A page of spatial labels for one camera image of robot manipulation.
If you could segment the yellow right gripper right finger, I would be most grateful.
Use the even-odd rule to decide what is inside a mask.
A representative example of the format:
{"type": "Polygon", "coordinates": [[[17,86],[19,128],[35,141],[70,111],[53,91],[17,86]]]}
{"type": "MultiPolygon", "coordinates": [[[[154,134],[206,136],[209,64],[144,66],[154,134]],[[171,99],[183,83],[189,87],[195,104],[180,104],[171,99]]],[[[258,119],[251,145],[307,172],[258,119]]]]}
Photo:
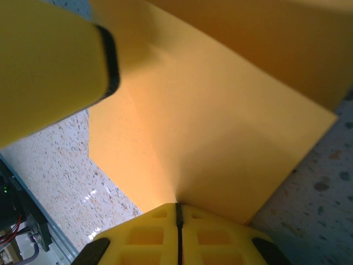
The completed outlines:
{"type": "Polygon", "coordinates": [[[290,261],[263,232],[180,203],[179,265],[290,265],[290,261]]]}

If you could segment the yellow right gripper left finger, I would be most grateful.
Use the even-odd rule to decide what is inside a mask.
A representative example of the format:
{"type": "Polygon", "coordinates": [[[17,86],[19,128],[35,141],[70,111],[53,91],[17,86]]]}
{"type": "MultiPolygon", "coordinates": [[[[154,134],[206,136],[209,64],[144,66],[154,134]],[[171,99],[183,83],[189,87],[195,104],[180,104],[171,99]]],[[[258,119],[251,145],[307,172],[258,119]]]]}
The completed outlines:
{"type": "Polygon", "coordinates": [[[97,234],[77,265],[179,265],[179,204],[161,205],[97,234]]]}

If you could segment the orange cloth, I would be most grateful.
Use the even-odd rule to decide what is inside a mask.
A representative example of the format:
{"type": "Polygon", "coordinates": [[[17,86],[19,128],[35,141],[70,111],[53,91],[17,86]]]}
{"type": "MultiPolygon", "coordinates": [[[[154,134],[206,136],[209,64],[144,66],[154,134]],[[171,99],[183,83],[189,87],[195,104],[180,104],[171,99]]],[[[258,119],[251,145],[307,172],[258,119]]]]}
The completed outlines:
{"type": "Polygon", "coordinates": [[[142,211],[249,222],[353,85],[353,0],[89,2],[121,76],[89,111],[89,155],[142,211]]]}

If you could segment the aluminium mounting rail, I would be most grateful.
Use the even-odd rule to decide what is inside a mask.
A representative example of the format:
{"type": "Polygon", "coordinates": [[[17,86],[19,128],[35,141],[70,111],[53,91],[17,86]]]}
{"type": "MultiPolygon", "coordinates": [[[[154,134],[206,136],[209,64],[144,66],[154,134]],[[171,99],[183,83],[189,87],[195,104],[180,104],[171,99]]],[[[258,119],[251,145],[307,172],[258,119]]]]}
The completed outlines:
{"type": "Polygon", "coordinates": [[[24,215],[30,233],[38,240],[42,249],[46,252],[51,249],[59,251],[63,256],[60,263],[70,265],[78,255],[77,249],[1,154],[0,176],[4,177],[15,205],[24,215]]]}

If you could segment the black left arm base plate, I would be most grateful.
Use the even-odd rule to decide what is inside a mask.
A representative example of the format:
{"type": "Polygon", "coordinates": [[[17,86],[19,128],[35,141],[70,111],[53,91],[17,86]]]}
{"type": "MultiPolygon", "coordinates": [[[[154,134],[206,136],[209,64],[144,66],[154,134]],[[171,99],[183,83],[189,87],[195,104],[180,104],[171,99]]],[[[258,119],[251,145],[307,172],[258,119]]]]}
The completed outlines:
{"type": "Polygon", "coordinates": [[[0,231],[17,227],[0,237],[0,243],[17,235],[31,233],[45,252],[52,244],[47,218],[18,182],[13,172],[0,160],[0,231]]]}

